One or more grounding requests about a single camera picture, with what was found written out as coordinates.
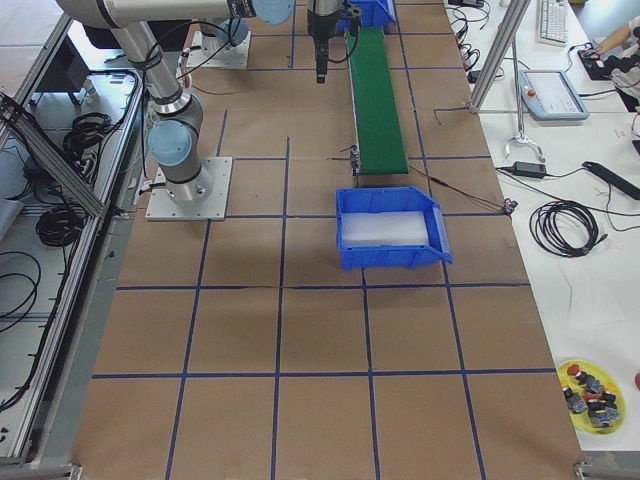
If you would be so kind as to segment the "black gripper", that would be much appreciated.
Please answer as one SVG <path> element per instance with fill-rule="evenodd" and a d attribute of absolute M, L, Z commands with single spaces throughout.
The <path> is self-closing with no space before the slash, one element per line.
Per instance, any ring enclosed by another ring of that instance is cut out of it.
<path fill-rule="evenodd" d="M 315 43 L 316 82 L 324 84 L 328 72 L 328 42 L 336 35 L 340 20 L 339 0 L 308 0 L 307 31 Z"/>

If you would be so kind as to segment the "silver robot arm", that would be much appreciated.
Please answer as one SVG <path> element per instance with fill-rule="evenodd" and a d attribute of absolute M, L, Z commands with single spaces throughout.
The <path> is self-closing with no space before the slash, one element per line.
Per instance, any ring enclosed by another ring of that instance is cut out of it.
<path fill-rule="evenodd" d="M 211 20 L 215 26 L 244 18 L 278 25 L 292 15 L 293 1 L 60 1 L 71 18 L 85 26 L 111 31 L 131 65 L 146 77 L 158 123 L 148 134 L 148 148 L 176 202 L 205 199 L 214 180 L 205 172 L 197 145 L 203 118 L 197 97 L 187 91 L 176 69 L 164 59 L 150 21 Z"/>

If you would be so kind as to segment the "person hand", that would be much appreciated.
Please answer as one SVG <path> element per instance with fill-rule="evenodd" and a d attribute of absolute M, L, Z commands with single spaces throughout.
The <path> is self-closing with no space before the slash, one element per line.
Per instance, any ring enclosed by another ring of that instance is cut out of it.
<path fill-rule="evenodd" d="M 612 49 L 612 47 L 609 44 L 607 44 L 606 42 L 602 42 L 595 48 L 595 52 L 598 55 L 604 55 L 605 53 L 607 53 L 611 49 Z"/>

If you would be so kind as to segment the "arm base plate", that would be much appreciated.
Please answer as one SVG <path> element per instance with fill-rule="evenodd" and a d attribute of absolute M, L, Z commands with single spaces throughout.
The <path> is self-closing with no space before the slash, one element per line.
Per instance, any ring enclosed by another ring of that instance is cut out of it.
<path fill-rule="evenodd" d="M 204 157 L 199 175 L 191 182 L 168 181 L 161 167 L 146 208 L 149 221 L 224 221 L 226 218 L 233 159 Z"/>
<path fill-rule="evenodd" d="M 236 45 L 224 45 L 218 37 L 203 37 L 196 31 L 190 47 L 187 49 L 183 66 L 194 69 L 203 68 L 244 70 L 248 66 L 251 32 L 248 32 L 242 42 Z"/>

